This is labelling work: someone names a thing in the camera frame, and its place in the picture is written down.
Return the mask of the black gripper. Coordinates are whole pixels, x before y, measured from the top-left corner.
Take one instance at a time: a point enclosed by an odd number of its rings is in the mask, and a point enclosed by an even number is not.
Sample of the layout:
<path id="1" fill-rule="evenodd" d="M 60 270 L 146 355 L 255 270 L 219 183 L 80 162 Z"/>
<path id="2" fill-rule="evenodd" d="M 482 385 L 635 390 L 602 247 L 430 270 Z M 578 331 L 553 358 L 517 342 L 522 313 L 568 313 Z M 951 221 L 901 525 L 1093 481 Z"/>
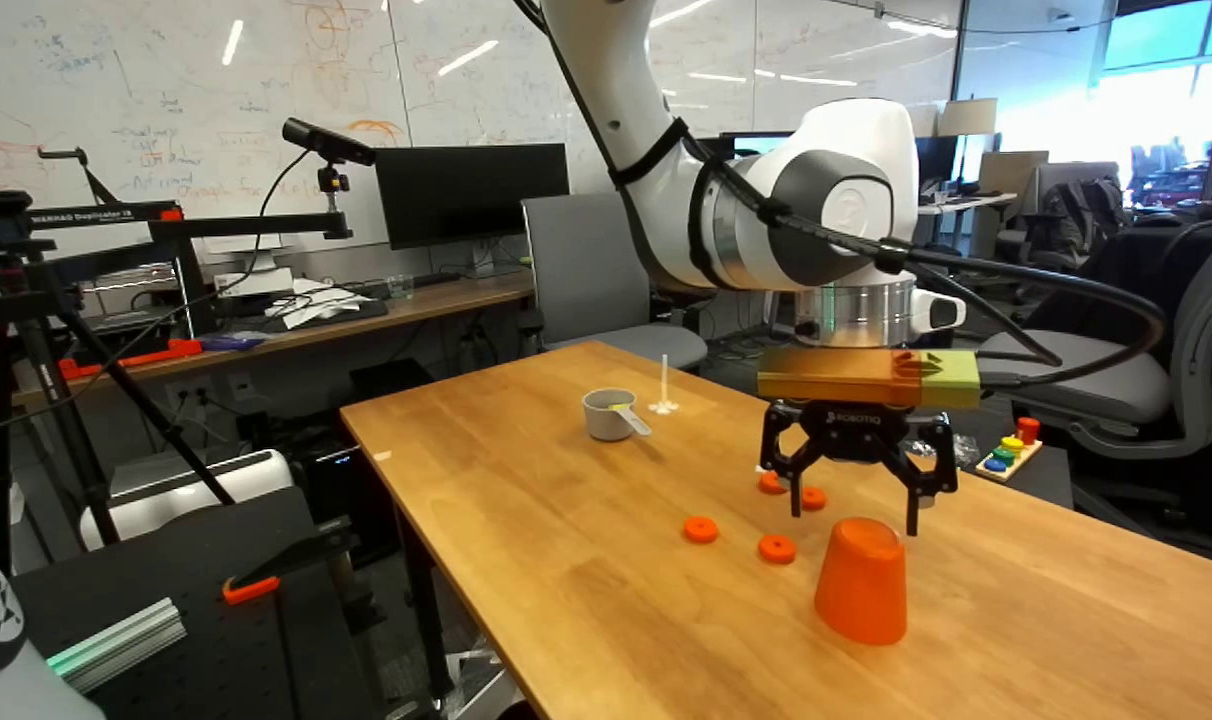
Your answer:
<path id="1" fill-rule="evenodd" d="M 772 399 L 760 427 L 760 467 L 789 481 L 790 515 L 803 515 L 815 460 L 883 465 L 904 487 L 904 533 L 919 533 L 919 510 L 934 493 L 957 487 L 957 447 L 945 410 L 890 410 L 881 404 L 789 404 Z"/>

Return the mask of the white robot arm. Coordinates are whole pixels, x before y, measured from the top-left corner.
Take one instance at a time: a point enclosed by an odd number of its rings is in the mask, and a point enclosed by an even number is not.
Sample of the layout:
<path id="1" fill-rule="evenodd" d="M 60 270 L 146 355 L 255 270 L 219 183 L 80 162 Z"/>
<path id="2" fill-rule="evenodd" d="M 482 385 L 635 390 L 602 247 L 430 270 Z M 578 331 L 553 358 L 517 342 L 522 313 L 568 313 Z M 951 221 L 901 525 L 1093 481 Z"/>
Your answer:
<path id="1" fill-rule="evenodd" d="M 914 262 L 914 140 L 894 98 L 812 106 L 760 158 L 724 158 L 659 97 L 657 0 L 511 0 L 556 68 L 624 200 L 639 262 L 659 288 L 821 291 L 904 278 Z M 924 394 L 932 355 L 890 341 L 772 351 L 760 467 L 803 498 L 815 460 L 883 465 L 919 506 L 961 484 L 951 425 Z"/>

